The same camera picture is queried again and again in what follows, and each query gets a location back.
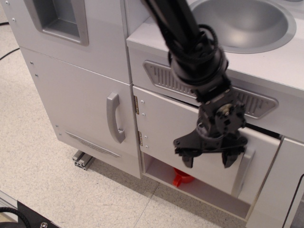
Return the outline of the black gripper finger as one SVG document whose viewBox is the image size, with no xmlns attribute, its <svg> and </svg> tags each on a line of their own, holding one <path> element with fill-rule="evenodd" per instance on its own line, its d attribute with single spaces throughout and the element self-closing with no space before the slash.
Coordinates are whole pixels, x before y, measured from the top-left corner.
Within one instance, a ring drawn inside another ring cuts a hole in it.
<svg viewBox="0 0 304 228">
<path fill-rule="evenodd" d="M 224 168 L 229 168 L 238 158 L 242 152 L 239 151 L 225 151 L 222 153 L 222 162 Z"/>
<path fill-rule="evenodd" d="M 188 168 L 192 168 L 194 158 L 199 157 L 201 155 L 202 155 L 202 151 L 181 151 L 181 152 L 179 152 L 179 156 L 182 157 L 183 163 Z"/>
</svg>

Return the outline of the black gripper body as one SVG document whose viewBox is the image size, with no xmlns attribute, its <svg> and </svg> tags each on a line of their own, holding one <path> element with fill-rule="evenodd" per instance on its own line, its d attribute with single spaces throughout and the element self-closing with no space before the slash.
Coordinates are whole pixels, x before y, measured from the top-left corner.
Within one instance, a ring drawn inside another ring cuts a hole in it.
<svg viewBox="0 0 304 228">
<path fill-rule="evenodd" d="M 245 150 L 247 139 L 239 133 L 246 125 L 245 105 L 231 86 L 219 86 L 204 92 L 191 89 L 200 103 L 195 130 L 173 141 L 175 153 L 202 151 L 223 153 Z"/>
</svg>

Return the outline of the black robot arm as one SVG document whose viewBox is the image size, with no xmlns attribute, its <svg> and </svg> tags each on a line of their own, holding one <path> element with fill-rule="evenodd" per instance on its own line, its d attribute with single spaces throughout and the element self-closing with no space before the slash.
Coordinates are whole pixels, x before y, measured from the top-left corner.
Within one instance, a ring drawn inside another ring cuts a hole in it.
<svg viewBox="0 0 304 228">
<path fill-rule="evenodd" d="M 230 167 L 245 151 L 245 105 L 227 77 L 228 61 L 212 27 L 197 24 L 184 0 L 145 0 L 144 6 L 157 23 L 169 49 L 174 78 L 188 86 L 199 102 L 193 132 L 174 140 L 175 152 L 192 168 L 195 157 L 221 153 Z"/>
</svg>

